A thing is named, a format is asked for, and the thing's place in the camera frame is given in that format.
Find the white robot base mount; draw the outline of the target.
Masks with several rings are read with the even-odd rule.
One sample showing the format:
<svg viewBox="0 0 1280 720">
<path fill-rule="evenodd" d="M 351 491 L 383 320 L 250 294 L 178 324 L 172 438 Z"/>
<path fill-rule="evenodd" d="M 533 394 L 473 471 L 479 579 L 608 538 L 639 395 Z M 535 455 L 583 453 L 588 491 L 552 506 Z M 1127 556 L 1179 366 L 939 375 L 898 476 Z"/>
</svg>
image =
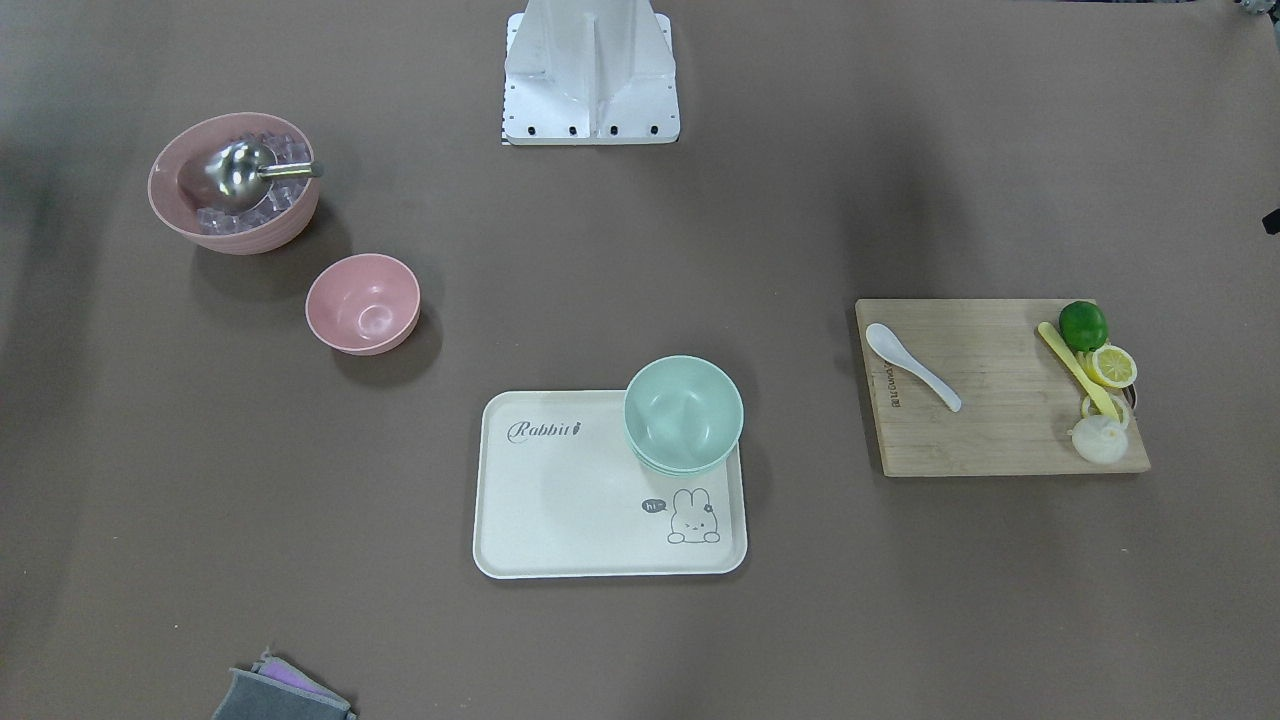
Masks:
<svg viewBox="0 0 1280 720">
<path fill-rule="evenodd" d="M 649 1 L 527 3 L 506 24 L 503 142 L 676 142 L 671 31 Z"/>
</svg>

